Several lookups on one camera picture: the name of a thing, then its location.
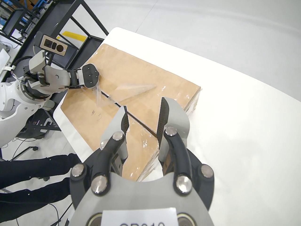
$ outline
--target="black rubber pad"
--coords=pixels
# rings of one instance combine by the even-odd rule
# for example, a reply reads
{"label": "black rubber pad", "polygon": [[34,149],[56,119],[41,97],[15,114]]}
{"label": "black rubber pad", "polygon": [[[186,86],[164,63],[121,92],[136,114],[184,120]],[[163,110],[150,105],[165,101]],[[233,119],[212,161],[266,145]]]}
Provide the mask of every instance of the black rubber pad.
{"label": "black rubber pad", "polygon": [[99,78],[99,72],[97,71],[95,65],[87,64],[82,67],[84,83],[87,88],[93,88]]}

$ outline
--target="white floor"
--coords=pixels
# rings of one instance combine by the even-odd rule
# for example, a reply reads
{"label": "white floor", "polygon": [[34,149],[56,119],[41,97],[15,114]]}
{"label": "white floor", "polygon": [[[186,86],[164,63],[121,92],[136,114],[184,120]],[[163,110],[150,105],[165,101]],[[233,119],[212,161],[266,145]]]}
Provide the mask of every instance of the white floor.
{"label": "white floor", "polygon": [[[121,27],[177,46],[241,71],[301,101],[301,0],[85,1],[108,31]],[[82,7],[74,17],[90,34],[105,37]],[[72,21],[64,31],[84,35]],[[11,159],[19,144],[20,141],[10,142],[2,150],[3,158]],[[30,145],[39,146],[39,151],[29,151],[20,159],[73,152],[61,132],[51,132],[46,139],[35,142],[24,142],[18,151]],[[36,189],[63,178],[51,177],[48,182],[32,179],[8,189]],[[55,203],[59,216],[70,202],[68,197]],[[20,226],[49,226],[56,217],[54,208],[46,206],[18,221]],[[16,221],[0,225],[16,225]]]}

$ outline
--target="camera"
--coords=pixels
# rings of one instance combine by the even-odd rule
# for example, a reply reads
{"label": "camera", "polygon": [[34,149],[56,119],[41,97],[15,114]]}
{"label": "camera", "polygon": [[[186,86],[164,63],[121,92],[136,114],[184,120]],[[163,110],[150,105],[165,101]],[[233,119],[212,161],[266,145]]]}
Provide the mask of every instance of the camera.
{"label": "camera", "polygon": [[34,45],[61,56],[65,56],[68,47],[64,42],[43,34],[40,31],[35,36]]}

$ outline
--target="white table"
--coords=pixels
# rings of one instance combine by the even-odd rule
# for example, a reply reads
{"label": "white table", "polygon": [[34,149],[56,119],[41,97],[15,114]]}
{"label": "white table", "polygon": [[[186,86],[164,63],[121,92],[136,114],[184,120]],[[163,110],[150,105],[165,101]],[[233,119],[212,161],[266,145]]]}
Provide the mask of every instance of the white table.
{"label": "white table", "polygon": [[[299,101],[209,59],[121,28],[103,43],[202,87],[190,117],[188,148],[215,172],[209,212],[216,226],[301,225]],[[84,161],[92,150],[60,106],[54,118]]]}

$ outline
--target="black metal shelf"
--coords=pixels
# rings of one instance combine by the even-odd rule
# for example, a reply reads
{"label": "black metal shelf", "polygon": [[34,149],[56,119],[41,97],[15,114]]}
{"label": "black metal shelf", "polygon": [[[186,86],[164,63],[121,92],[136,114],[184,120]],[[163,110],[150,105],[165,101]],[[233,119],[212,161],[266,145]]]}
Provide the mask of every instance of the black metal shelf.
{"label": "black metal shelf", "polygon": [[[97,48],[103,42],[103,39],[90,35],[88,31],[85,30],[84,27],[72,16],[79,5],[82,5],[84,7],[84,9],[94,19],[97,25],[102,29],[102,31],[106,35],[108,35],[108,31],[105,29],[100,20],[96,17],[96,15],[84,0],[54,0],[46,9],[45,13],[41,16],[36,25],[33,27],[32,31],[29,33],[28,37],[26,38],[25,42],[14,58],[12,65],[16,62],[17,59],[21,57],[34,55],[32,47],[34,43],[34,37],[38,31],[41,31],[42,33],[47,34],[53,38],[56,38],[58,35],[64,38],[60,34],[60,32],[67,21],[71,19],[79,28],[82,29],[82,31],[87,35],[87,38],[79,49],[66,38],[64,38],[65,41],[68,42],[66,43],[68,44],[68,48],[72,49],[72,51],[68,56],[65,55],[64,57],[55,55],[53,58],[53,63],[65,69],[75,69],[81,67],[97,50]],[[23,66],[28,65],[28,62],[28,59],[21,61],[16,66],[14,73],[19,77],[22,76]],[[5,75],[4,81],[8,77],[10,77],[10,73],[7,73]],[[66,91],[53,94],[51,100],[55,102],[55,106],[50,111],[46,111],[46,114],[50,117],[56,127],[58,127],[58,125],[53,118],[53,113],[65,94]]]}

